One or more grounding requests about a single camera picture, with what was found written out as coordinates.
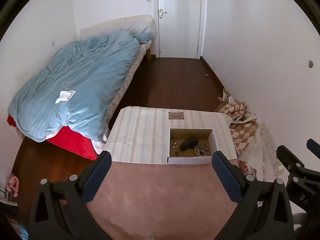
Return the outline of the white door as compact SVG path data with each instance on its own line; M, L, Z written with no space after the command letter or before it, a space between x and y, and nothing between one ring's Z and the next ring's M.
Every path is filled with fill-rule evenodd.
M207 0L155 0L156 56L199 59L206 13Z

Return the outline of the pink cloth item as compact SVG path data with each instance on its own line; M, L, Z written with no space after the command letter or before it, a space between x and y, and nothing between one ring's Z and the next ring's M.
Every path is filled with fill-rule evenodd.
M18 197L19 185L20 185L19 179L14 174L12 174L10 176L9 182L6 185L6 190L7 192L10 192L14 198L16 198Z

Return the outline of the beige checkered blanket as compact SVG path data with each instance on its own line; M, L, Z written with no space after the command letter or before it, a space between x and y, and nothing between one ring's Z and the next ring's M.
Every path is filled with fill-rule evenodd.
M233 99L225 88L218 99L220 105L216 110L231 118L229 129L235 148L240 155L248 148L259 128L257 117L243 101Z

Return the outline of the brown label on mattress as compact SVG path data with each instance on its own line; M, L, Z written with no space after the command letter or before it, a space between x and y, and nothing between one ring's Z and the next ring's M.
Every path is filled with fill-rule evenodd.
M169 111L168 113L169 120L183 120L184 112L183 111Z

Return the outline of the pink suede cloth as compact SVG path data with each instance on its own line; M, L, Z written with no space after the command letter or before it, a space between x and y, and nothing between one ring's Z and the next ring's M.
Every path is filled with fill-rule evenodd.
M87 204L112 239L214 239L236 206L210 164L119 162Z

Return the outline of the white paper on duvet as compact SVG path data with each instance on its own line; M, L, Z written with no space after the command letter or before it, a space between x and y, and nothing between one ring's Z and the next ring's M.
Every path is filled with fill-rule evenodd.
M63 90L60 92L59 97L56 99L55 104L60 102L69 101L76 93L75 90Z

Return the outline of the bed with patterned mattress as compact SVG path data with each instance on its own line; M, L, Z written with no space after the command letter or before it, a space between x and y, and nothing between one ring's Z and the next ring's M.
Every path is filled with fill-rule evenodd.
M86 39L93 36L98 36L101 34L111 34L115 31L119 30L127 30L129 31L129 28L134 22L137 21L147 21L153 19L150 15L137 15L137 16L130 16L130 17L123 17L119 19L114 19L110 21L106 21L103 23L99 23L96 25L92 25L87 28L83 28L80 30L80 37L81 39ZM107 142L107 137L110 132L109 130L109 122L115 113L122 97L124 96L126 90L128 89L133 76L139 67L142 59L144 56L147 56L148 60L151 59L151 51L150 47L152 44L152 40L154 40L155 37L151 33L143 33L144 37L141 39L140 43L140 49L139 52L136 54L136 56L133 58L133 62L129 65L129 68L127 72L125 73L125 76L121 79L120 87L116 89L116 94L111 97L112 101L111 104L108 106L106 110L106 119L103 122L104 130L103 130L103 137L100 141L93 141L92 145L95 149L95 151L100 154L104 146Z

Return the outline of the white pillow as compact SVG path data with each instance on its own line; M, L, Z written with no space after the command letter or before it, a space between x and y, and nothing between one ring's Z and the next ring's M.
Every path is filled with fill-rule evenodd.
M147 21L134 22L129 28L129 33L134 36L143 33L151 33L153 37L157 36L156 24L153 19Z

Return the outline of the white power strip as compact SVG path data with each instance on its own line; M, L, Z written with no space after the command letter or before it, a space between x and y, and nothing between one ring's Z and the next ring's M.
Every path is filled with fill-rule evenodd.
M265 164L264 179L273 181L283 174L283 166L276 156L277 147L264 122L259 124L259 131L263 146L263 162Z

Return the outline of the black headband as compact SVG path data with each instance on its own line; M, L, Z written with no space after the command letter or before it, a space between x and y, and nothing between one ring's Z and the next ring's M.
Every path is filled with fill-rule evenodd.
M180 145L181 151L186 151L192 148L195 148L198 145L199 141L195 137L187 137L185 141Z

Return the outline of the light blue duvet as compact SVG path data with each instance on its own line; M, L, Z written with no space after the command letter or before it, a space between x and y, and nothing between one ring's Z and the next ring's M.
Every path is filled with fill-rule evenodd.
M64 126L88 139L101 140L111 97L143 37L120 30L66 44L12 99L8 114L17 128L37 142ZM55 104L63 90L76 93L69 101Z

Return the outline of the red bed sheet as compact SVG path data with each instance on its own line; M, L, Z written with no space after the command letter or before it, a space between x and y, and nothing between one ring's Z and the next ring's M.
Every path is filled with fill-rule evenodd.
M99 155L95 151L90 139L72 131L67 126L61 128L57 135L45 139L43 142L45 141L89 160L95 160Z

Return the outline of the white cardboard box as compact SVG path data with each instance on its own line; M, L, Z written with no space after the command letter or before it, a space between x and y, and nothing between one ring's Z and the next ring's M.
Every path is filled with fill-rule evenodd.
M170 130L169 165L210 164L217 143L212 129Z

